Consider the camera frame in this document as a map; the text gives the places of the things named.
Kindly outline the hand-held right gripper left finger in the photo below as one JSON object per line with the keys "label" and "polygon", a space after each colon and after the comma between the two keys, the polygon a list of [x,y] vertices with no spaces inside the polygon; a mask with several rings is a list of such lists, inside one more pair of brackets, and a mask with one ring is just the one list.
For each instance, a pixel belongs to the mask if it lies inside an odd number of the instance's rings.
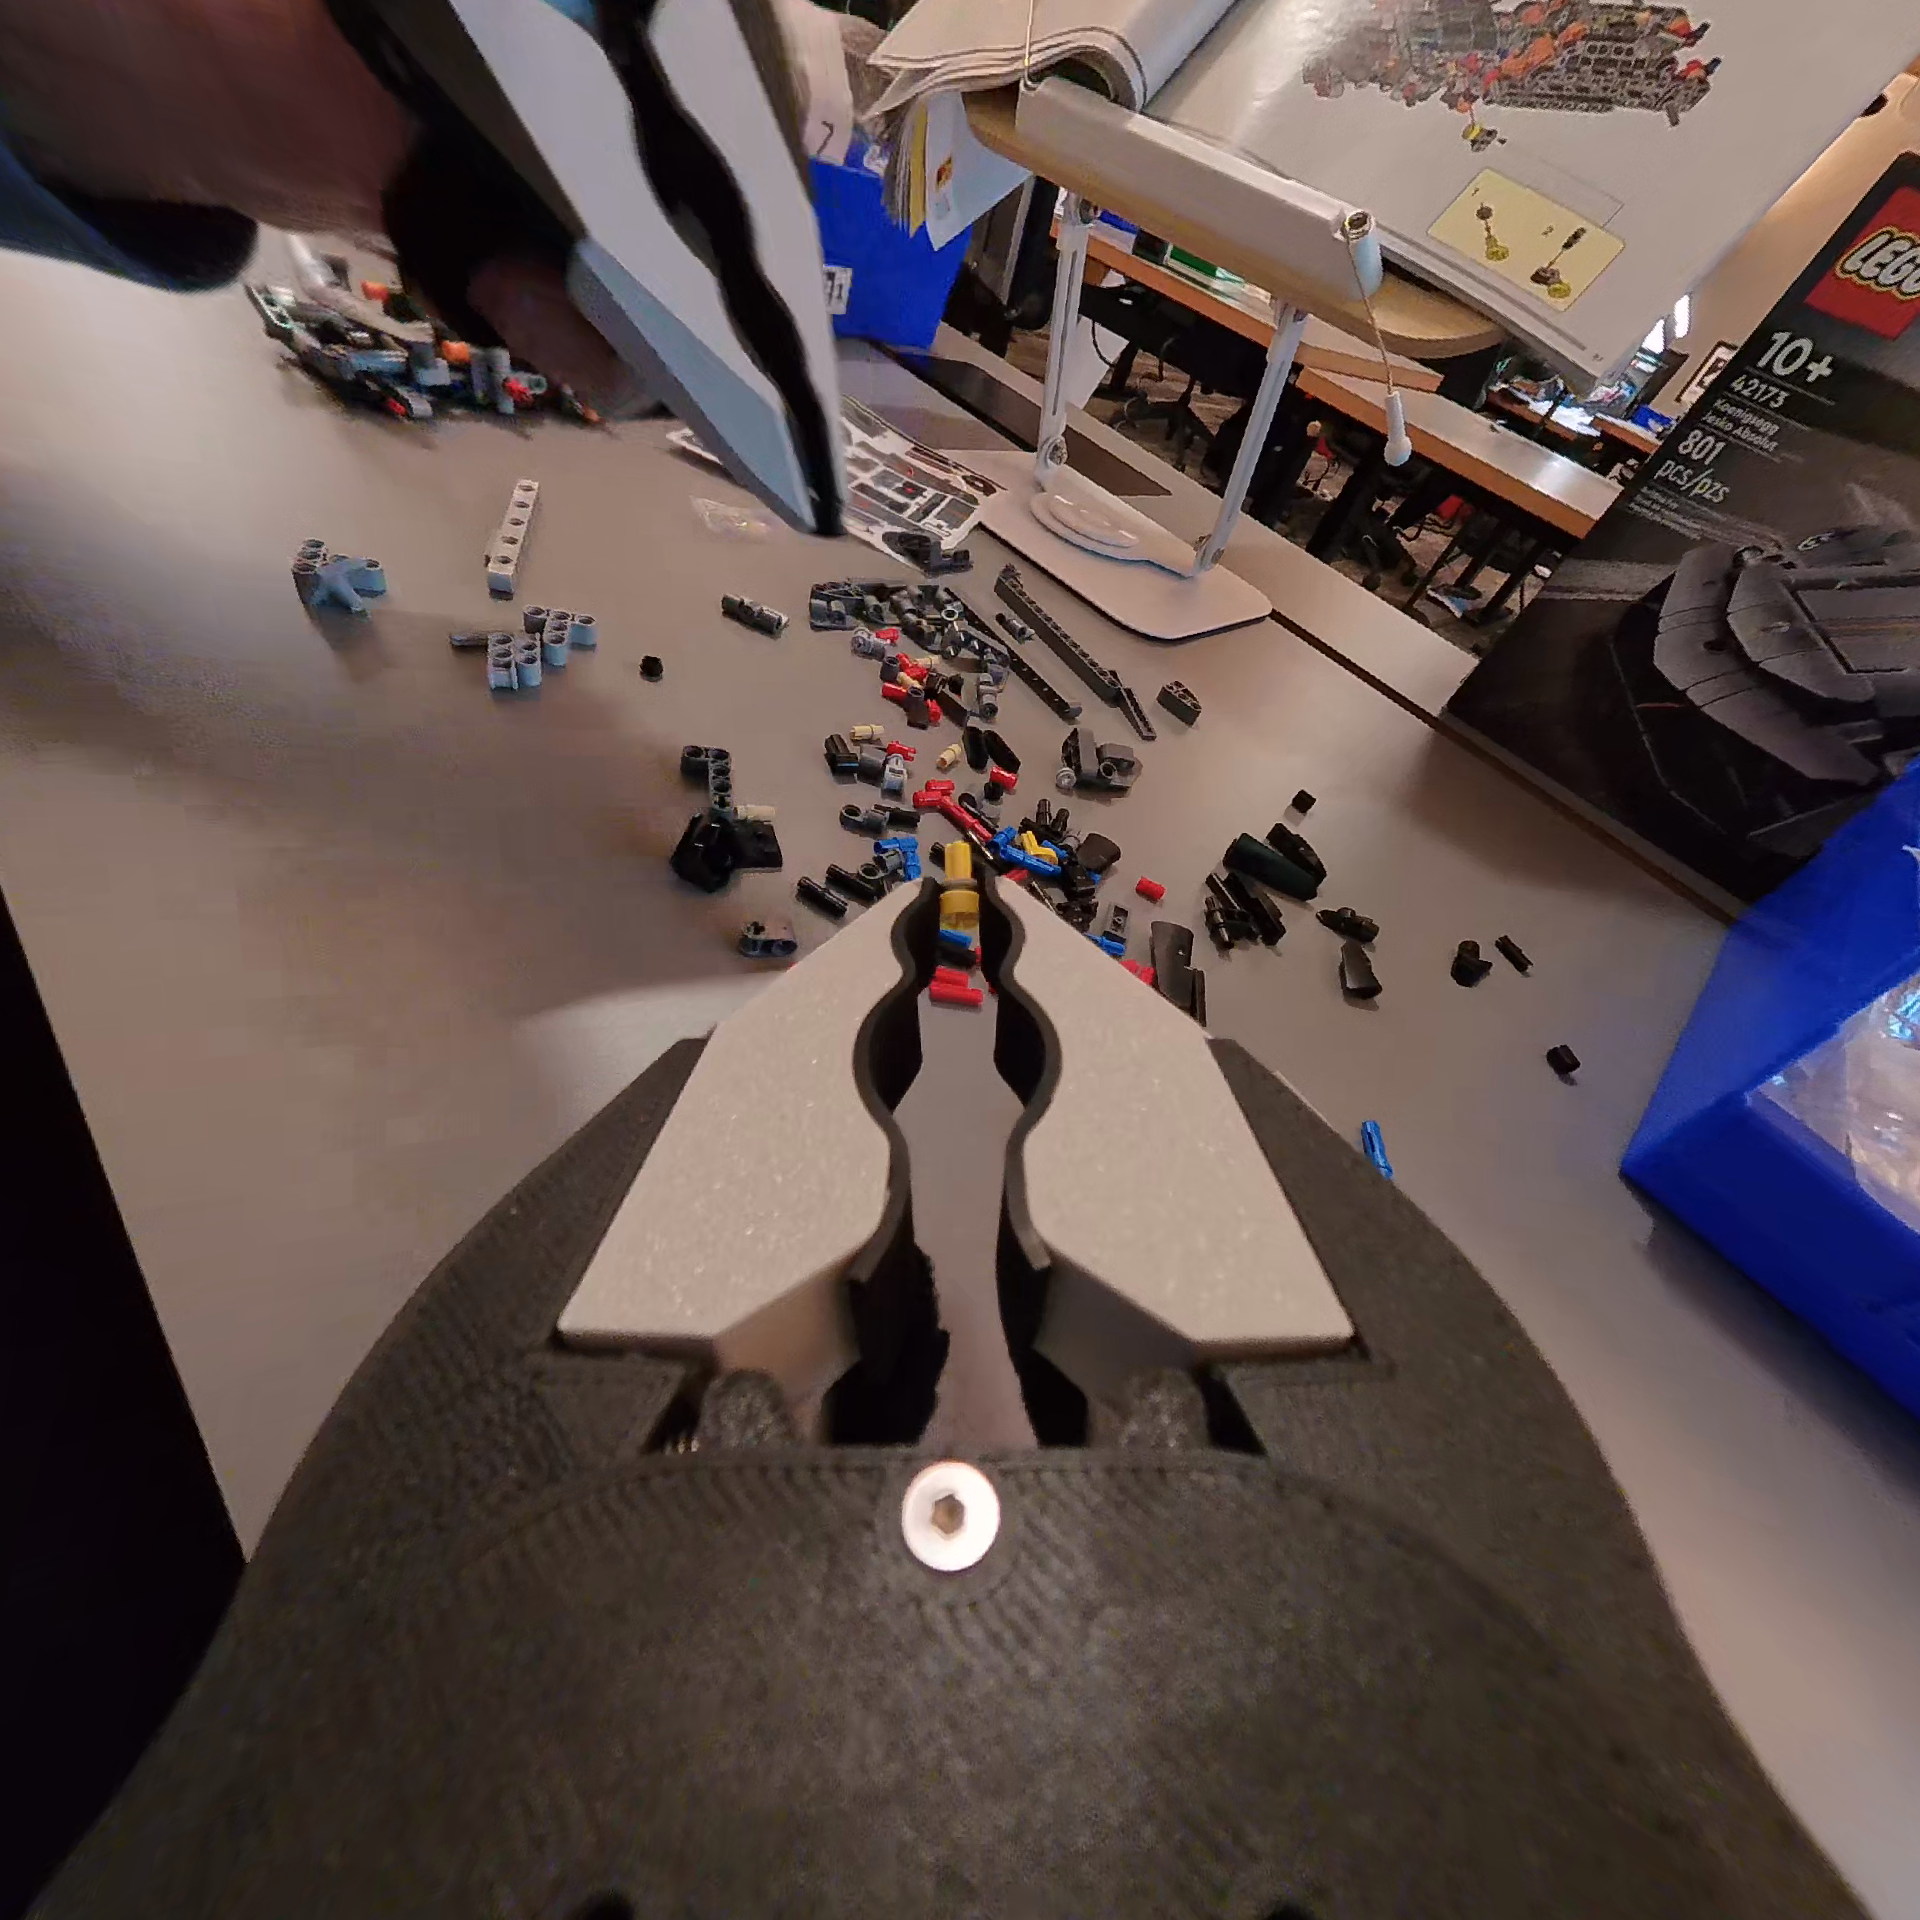
{"label": "hand-held right gripper left finger", "polygon": [[706,1035],[560,1311],[572,1349],[764,1375],[834,1445],[923,1439],[944,1325],[896,1107],[936,899],[894,889]]}

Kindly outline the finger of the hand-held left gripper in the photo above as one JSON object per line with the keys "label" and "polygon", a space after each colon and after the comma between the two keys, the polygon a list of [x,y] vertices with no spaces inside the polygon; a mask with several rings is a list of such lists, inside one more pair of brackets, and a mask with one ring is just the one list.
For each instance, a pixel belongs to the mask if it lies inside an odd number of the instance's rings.
{"label": "finger of the hand-held left gripper", "polygon": [[800,156],[798,84],[772,5],[639,10],[643,157],[691,257],[680,338],[656,353],[685,421],[788,524],[846,514],[839,365]]}
{"label": "finger of the hand-held left gripper", "polygon": [[743,488],[821,527],[824,263],[780,7],[450,13],[567,234],[567,299]]}

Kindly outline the partly built lego car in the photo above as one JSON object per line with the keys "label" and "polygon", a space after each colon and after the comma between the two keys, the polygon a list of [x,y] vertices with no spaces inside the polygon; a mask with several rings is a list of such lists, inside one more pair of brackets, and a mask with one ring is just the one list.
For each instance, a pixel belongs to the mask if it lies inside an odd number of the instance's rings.
{"label": "partly built lego car", "polygon": [[251,279],[244,295],[264,336],[341,403],[414,425],[450,411],[602,424],[573,388],[432,319],[394,273],[368,279],[301,234],[284,252],[285,279]]}

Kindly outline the pile of lego pieces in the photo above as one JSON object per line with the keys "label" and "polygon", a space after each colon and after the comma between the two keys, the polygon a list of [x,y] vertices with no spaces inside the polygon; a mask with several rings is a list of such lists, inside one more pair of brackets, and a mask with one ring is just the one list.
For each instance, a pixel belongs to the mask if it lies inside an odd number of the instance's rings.
{"label": "pile of lego pieces", "polygon": [[886,714],[823,739],[827,778],[850,791],[837,820],[856,848],[847,860],[827,861],[816,879],[798,876],[796,899],[823,922],[843,922],[852,911],[883,905],[923,883],[941,892],[941,848],[965,835],[975,847],[978,940],[944,940],[936,905],[923,994],[936,1007],[975,1010],[995,994],[984,961],[984,879],[1039,893],[1044,908],[1058,911],[1119,962],[1128,946],[1128,911],[1117,903],[1098,925],[1100,885],[1119,857],[1114,840],[1074,831],[1070,809],[1053,804],[1039,787],[1019,793],[1019,754],[996,728],[1000,693],[1018,682],[996,667],[978,672],[970,656],[948,656],[936,618],[946,597],[963,600],[936,584],[852,578],[808,591],[806,627],[846,635],[852,658],[872,672]]}

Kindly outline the person's left forearm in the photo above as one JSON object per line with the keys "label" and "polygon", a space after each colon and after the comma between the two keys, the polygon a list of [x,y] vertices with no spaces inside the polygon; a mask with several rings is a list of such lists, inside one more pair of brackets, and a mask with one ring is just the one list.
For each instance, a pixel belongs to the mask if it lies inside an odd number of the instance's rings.
{"label": "person's left forearm", "polygon": [[42,181],[2,144],[2,252],[203,295],[230,285],[248,266],[255,223],[230,209],[88,196]]}

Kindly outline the light grey lego beam assembly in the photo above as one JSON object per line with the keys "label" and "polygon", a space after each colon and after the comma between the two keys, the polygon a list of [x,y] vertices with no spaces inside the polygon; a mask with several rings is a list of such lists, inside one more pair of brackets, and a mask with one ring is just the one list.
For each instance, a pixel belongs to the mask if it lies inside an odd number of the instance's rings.
{"label": "light grey lego beam assembly", "polygon": [[485,667],[487,695],[495,703],[534,698],[575,656],[596,651],[602,623],[567,608],[525,608],[519,627],[498,631],[455,629],[448,649]]}

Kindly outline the long dark grey lego beam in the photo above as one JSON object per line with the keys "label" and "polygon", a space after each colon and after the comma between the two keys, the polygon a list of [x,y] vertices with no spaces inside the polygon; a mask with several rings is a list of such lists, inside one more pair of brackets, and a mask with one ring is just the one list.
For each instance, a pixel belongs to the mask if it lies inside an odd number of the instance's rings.
{"label": "long dark grey lego beam", "polygon": [[1052,685],[1018,643],[995,635],[965,600],[946,597],[936,618],[946,629],[944,645],[951,658],[970,656],[978,672],[996,667],[1006,680],[1023,685],[1052,715],[1070,725],[1082,720],[1082,705],[1070,703]]}
{"label": "long dark grey lego beam", "polygon": [[1136,693],[1122,682],[1119,672],[1098,660],[1086,645],[1070,635],[1067,629],[1044,610],[1012,563],[999,569],[995,594],[1000,601],[1006,618],[1014,623],[1021,634],[1030,634],[1034,641],[1046,645],[1046,649],[1055,655],[1055,658],[1061,658],[1100,703],[1117,708],[1141,740],[1159,739]]}

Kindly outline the lego instruction booklet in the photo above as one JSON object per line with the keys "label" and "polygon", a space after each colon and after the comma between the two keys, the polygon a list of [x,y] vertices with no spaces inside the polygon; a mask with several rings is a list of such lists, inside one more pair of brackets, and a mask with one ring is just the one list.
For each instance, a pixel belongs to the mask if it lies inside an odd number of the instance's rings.
{"label": "lego instruction booklet", "polygon": [[1278,293],[1332,229],[1612,372],[1916,59],[1916,3],[915,5],[879,113],[1011,91],[1058,188]]}

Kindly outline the black cardboard set box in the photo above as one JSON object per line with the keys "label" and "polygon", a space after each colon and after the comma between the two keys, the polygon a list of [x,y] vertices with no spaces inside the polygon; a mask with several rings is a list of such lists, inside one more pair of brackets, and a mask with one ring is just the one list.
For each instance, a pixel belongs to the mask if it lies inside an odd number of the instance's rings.
{"label": "black cardboard set box", "polygon": [[1916,763],[1916,154],[1844,213],[1447,717],[1741,905]]}

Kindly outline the person's left hand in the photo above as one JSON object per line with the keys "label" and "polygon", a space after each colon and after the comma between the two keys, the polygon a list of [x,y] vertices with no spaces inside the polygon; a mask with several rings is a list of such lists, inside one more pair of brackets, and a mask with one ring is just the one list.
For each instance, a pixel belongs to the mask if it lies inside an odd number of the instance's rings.
{"label": "person's left hand", "polygon": [[4,3],[2,116],[50,186],[395,257],[378,196],[411,124],[326,5]]}

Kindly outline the blue plastic bin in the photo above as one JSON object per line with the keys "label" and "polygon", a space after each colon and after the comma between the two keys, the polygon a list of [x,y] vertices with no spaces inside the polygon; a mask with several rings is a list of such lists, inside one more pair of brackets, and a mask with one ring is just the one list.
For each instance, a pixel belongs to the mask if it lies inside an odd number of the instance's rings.
{"label": "blue plastic bin", "polygon": [[824,299],[839,341],[927,353],[944,323],[967,244],[934,247],[927,226],[888,210],[884,156],[852,136],[842,160],[806,160],[821,231]]}
{"label": "blue plastic bin", "polygon": [[1917,1411],[1917,1236],[1756,1092],[1917,969],[1916,771],[1723,938],[1623,1152],[1661,1202]]}

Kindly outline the sticker sheet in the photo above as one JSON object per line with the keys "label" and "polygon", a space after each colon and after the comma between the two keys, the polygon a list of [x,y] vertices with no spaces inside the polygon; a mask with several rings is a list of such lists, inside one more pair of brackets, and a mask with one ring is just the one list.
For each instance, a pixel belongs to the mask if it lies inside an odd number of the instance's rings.
{"label": "sticker sheet", "polygon": [[923,447],[856,397],[842,397],[847,501],[843,533],[875,552],[923,536],[941,553],[978,528],[1000,484]]}

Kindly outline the white booklet stand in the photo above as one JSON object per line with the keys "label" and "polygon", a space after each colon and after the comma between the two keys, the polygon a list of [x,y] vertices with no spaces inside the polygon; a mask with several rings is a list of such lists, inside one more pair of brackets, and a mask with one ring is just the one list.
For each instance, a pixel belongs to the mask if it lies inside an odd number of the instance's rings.
{"label": "white booklet stand", "polygon": [[[989,504],[989,530],[1110,624],[1149,641],[1190,641],[1264,619],[1269,597],[1221,568],[1221,557],[1307,320],[1374,341],[1336,235],[1340,218],[1357,207],[1061,79],[972,93],[967,121],[992,154],[1063,191],[1036,461],[1028,479],[1008,482]],[[1215,520],[1197,541],[1070,469],[1066,355],[1079,323],[1090,226],[1101,209],[1203,252],[1278,303],[1252,419]],[[1392,273],[1386,259],[1375,313],[1392,364],[1394,355],[1470,353],[1502,331],[1460,299]]]}

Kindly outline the crumpled clear plastic bags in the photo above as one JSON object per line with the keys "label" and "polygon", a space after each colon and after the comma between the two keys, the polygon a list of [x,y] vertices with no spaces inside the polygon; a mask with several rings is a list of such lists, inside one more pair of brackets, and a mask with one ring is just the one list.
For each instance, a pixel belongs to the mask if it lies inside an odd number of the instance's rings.
{"label": "crumpled clear plastic bags", "polygon": [[1917,1223],[1917,978],[1767,1079],[1758,1103],[1821,1140],[1885,1211]]}

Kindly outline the black square lego bracket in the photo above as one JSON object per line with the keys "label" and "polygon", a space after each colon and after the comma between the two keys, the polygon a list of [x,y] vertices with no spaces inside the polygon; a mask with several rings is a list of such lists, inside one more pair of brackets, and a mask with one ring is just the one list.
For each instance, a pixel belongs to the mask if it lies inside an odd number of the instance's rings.
{"label": "black square lego bracket", "polygon": [[741,873],[780,873],[784,852],[772,820],[706,808],[688,818],[667,869],[685,888],[717,896]]}

